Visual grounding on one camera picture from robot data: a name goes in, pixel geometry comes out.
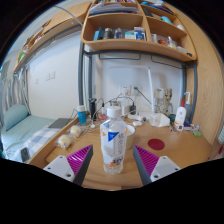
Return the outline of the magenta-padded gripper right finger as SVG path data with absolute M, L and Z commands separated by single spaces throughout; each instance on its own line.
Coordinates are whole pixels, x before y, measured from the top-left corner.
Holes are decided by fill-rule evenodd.
M 180 167 L 167 156 L 158 157 L 137 145 L 133 146 L 133 156 L 143 185 L 155 182 L 180 170 Z

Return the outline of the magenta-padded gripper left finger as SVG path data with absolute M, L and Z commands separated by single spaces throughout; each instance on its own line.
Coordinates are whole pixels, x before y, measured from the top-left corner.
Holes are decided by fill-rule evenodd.
M 81 186 L 91 158 L 93 146 L 86 146 L 69 156 L 59 155 L 44 170 Z

